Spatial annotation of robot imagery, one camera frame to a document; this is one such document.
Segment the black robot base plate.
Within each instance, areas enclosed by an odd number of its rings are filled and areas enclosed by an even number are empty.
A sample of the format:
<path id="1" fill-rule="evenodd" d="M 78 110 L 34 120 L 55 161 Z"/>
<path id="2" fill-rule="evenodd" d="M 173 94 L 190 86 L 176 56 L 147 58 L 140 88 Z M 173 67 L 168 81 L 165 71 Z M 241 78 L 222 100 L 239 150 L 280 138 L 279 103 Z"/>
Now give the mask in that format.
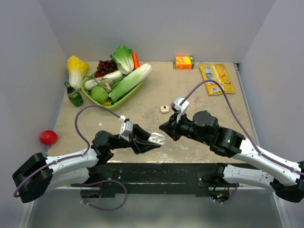
<path id="1" fill-rule="evenodd" d="M 233 187 L 222 179 L 222 163 L 107 163 L 90 168 L 90 187 L 101 196 L 166 194 L 208 197 L 210 191 Z"/>

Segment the beige earbud charging case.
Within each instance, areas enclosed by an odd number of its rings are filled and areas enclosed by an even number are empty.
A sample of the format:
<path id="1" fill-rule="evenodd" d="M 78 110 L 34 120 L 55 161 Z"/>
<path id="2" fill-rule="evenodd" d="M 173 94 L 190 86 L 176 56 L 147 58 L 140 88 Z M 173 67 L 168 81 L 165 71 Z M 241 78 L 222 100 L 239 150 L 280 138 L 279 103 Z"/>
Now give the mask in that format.
<path id="1" fill-rule="evenodd" d="M 163 105 L 163 106 L 160 107 L 160 112 L 162 114 L 169 113 L 170 112 L 170 108 L 167 105 Z"/>

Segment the white charging case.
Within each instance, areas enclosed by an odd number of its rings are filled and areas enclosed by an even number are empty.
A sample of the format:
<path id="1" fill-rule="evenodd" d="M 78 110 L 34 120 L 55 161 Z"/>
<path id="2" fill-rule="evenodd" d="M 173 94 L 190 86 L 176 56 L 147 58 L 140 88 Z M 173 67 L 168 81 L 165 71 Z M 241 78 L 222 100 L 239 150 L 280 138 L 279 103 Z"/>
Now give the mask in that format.
<path id="1" fill-rule="evenodd" d="M 148 138 L 148 141 L 160 146 L 164 146 L 166 143 L 166 138 L 164 135 L 159 133 L 152 133 Z"/>

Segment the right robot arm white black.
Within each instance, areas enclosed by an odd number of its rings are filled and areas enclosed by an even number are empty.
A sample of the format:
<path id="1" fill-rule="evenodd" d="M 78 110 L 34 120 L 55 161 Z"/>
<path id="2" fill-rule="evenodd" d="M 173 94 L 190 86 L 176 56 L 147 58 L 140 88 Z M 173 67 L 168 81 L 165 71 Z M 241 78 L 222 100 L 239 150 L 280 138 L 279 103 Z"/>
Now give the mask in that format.
<path id="1" fill-rule="evenodd" d="M 204 181 L 221 187 L 224 184 L 247 184 L 274 192 L 278 197 L 298 203 L 304 198 L 304 163 L 291 162 L 267 152 L 242 134 L 218 124 L 207 111 L 195 113 L 192 120 L 184 114 L 177 119 L 173 114 L 159 129 L 174 141 L 182 136 L 209 146 L 216 155 L 243 161 L 252 168 L 231 164 L 216 164 L 213 172 L 203 176 Z"/>

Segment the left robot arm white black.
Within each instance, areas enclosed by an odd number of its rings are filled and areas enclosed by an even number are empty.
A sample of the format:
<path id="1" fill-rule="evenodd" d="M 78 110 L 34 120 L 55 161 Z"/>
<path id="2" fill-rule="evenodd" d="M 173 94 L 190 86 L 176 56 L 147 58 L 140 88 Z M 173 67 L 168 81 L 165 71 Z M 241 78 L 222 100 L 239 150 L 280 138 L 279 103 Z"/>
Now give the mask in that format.
<path id="1" fill-rule="evenodd" d="M 98 182 L 98 174 L 88 169 L 109 161 L 113 157 L 112 150 L 132 148 L 135 154 L 142 154 L 164 144 L 165 136 L 148 133 L 137 124 L 123 123 L 119 134 L 96 133 L 85 150 L 57 157 L 36 153 L 13 173 L 14 197 L 23 203 L 34 201 L 46 190 L 63 186 L 68 176 L 75 177 L 77 171 L 85 171 L 82 182 L 94 186 Z"/>

